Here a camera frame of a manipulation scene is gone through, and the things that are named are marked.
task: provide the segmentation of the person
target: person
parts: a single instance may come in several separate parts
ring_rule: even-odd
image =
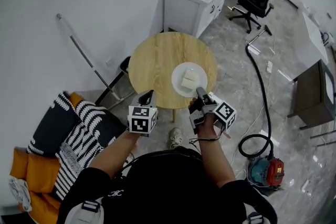
[[[198,127],[198,137],[217,138],[213,124],[213,114],[207,114]],[[60,205],[57,223],[65,223],[74,206],[100,197],[103,223],[158,221],[164,220],[163,216],[169,220],[204,218],[242,223],[248,217],[245,204],[277,223],[273,207],[259,192],[249,183],[236,180],[218,140],[199,141],[200,155],[181,146],[180,129],[172,129],[169,136],[169,150],[137,158],[123,177],[120,169],[140,136],[128,131],[121,134],[79,174]]]

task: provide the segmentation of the white desk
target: white desk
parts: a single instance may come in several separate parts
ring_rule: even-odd
[[[295,53],[306,67],[311,67],[318,60],[328,64],[328,56],[323,45],[319,28],[303,12],[295,25]]]

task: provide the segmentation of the wrist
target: wrist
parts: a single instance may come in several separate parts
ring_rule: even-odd
[[[212,138],[217,138],[216,132],[214,130],[213,126],[209,127],[204,127],[201,126],[198,129],[198,138],[207,138],[207,139],[212,139]]]
[[[141,136],[141,134],[131,133],[129,130],[126,130],[121,135],[123,135],[126,139],[132,140],[132,141],[137,141]]]

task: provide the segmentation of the office chair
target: office chair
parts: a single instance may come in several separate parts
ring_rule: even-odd
[[[229,20],[237,19],[237,18],[245,18],[247,20],[248,24],[248,30],[247,33],[250,33],[251,28],[251,21],[254,22],[256,25],[258,25],[258,29],[261,28],[260,23],[258,23],[256,20],[254,20],[251,17],[251,14],[254,14],[256,17],[264,18],[268,15],[271,9],[274,9],[274,6],[272,4],[269,4],[269,8],[267,9],[267,4],[269,0],[238,0],[238,4],[241,5],[243,8],[247,9],[247,13],[243,12],[242,10],[238,9],[237,7],[233,7],[232,11],[237,10],[242,15],[230,17]]]

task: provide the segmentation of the shoe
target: shoe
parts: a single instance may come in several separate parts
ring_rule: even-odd
[[[182,138],[182,132],[179,128],[172,128],[171,131],[169,132],[169,140],[170,140],[170,145],[169,149],[173,150],[177,148],[178,146],[181,146],[183,138]]]

